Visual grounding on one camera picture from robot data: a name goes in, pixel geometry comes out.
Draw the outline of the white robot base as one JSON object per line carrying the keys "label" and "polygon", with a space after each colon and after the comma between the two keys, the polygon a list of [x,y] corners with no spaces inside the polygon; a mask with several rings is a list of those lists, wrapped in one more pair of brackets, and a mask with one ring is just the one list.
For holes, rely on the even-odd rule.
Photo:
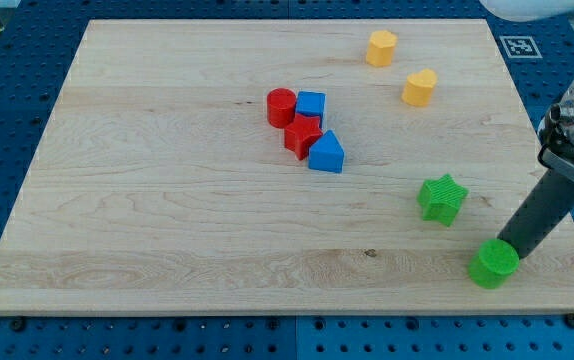
{"label": "white robot base", "polygon": [[574,0],[480,0],[494,16],[513,22],[528,22],[574,11]]}

